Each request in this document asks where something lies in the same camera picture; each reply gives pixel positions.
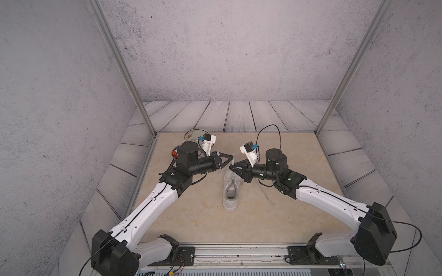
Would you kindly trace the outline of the white sneaker shoe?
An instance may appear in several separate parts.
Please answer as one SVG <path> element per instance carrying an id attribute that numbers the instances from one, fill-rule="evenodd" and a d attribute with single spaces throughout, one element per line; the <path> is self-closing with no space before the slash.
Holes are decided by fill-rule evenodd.
<path id="1" fill-rule="evenodd" d="M 239 188 L 244 180 L 231 170 L 226 170 L 223 178 L 223 207 L 232 212 L 237 209 L 239 200 Z"/>

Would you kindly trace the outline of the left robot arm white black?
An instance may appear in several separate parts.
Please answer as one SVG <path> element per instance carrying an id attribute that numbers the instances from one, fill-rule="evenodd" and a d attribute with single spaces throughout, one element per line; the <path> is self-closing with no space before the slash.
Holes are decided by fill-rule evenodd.
<path id="1" fill-rule="evenodd" d="M 218 151 L 207 154 L 194 141 L 184 142 L 146 199 L 111 230 L 94 235 L 87 263 L 102 276 L 133 276 L 155 263 L 174 267 L 180 246 L 176 239 L 164 234 L 140 244 L 141 238 L 160 214 L 195 184 L 193 176 L 223 169 L 233 159 Z"/>

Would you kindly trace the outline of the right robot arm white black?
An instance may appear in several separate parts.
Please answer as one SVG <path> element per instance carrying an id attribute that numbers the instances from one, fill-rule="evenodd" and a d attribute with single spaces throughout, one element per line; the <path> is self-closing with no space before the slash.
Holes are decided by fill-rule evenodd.
<path id="1" fill-rule="evenodd" d="M 246 155 L 247 159 L 229 167 L 245 182 L 270 180 L 280 193 L 323 210 L 351 229 L 342 235 L 316 234 L 311 238 L 316 252 L 324 257 L 359 255 L 377 266 L 386 263 L 398 235 L 385 206 L 356 202 L 316 184 L 291 170 L 277 148 L 266 152 L 264 164 L 258 163 L 255 153 Z"/>

